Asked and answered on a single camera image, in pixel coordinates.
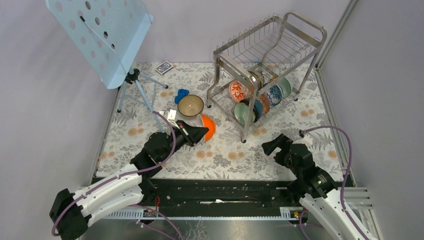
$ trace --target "brown bowl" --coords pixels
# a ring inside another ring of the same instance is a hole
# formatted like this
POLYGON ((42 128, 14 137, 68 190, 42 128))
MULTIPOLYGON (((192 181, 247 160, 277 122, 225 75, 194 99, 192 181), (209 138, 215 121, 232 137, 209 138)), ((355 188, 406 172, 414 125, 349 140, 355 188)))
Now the brown bowl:
POLYGON ((186 117, 193 117, 203 111, 205 104, 197 95, 187 95, 178 103, 178 112, 186 117))

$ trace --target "light blue music stand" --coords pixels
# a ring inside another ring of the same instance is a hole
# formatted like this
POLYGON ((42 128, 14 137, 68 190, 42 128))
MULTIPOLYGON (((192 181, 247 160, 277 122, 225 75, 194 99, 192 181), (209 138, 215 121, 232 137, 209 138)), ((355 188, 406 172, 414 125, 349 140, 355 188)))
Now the light blue music stand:
MULTIPOLYGON (((121 112, 124 98, 131 98, 145 104, 152 113, 153 107, 138 79, 134 82, 144 102, 125 95, 128 83, 124 82, 128 73, 134 74, 133 61, 152 24, 153 16, 147 12, 144 2, 142 0, 46 0, 46 4, 106 88, 116 89, 123 84, 117 112, 121 112)), ((168 88, 167 85, 144 73, 139 75, 168 88)), ((152 116, 163 132, 164 129, 158 117, 155 114, 152 116)))

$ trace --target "perforated stand panel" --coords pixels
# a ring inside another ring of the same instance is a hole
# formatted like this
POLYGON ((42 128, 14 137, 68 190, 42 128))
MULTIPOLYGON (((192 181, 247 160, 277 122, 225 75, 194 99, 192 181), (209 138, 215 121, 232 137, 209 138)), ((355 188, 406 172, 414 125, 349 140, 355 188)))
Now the perforated stand panel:
POLYGON ((104 85, 121 86, 152 24, 143 1, 46 0, 46 4, 104 85))

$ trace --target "orange bowl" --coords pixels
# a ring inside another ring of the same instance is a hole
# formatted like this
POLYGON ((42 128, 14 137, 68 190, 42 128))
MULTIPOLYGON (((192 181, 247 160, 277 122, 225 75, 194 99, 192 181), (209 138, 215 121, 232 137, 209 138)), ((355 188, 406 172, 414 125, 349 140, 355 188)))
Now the orange bowl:
POLYGON ((201 123, 204 128, 208 128, 209 131, 204 135, 204 143, 209 141, 215 134, 215 130, 217 130, 217 126, 215 125, 215 122, 208 116, 199 114, 197 117, 201 120, 201 123))

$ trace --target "tripod leg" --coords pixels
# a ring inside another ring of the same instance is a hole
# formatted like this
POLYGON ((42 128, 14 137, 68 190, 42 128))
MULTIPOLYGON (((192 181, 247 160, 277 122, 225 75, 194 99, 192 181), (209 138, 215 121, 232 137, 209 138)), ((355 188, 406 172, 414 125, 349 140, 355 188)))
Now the tripod leg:
POLYGON ((153 114, 153 108, 150 104, 149 100, 147 99, 146 93, 143 90, 142 86, 140 85, 140 82, 138 80, 135 80, 135 85, 137 86, 138 91, 140 92, 141 98, 143 98, 144 104, 147 106, 147 109, 150 111, 150 113, 153 115, 154 119, 156 120, 157 126, 159 127, 160 131, 164 133, 164 127, 162 126, 161 122, 158 119, 158 116, 156 114, 153 114))
POLYGON ((152 81, 152 82, 154 82, 154 83, 156 83, 156 84, 158 84, 158 85, 160 85, 160 86, 164 87, 165 89, 168 89, 168 85, 163 84, 162 82, 159 82, 159 81, 157 81, 157 80, 155 80, 155 79, 153 79, 153 78, 151 78, 151 77, 147 76, 146 74, 144 74, 144 73, 142 73, 142 72, 140 72, 140 74, 139 74, 139 75, 140 75, 140 76, 142 76, 143 78, 147 79, 147 80, 150 80, 150 81, 152 81))
POLYGON ((122 92, 120 94, 118 109, 116 110, 118 113, 121 112, 122 104, 124 103, 125 91, 127 90, 127 85, 128 85, 128 82, 124 81, 122 86, 122 92))

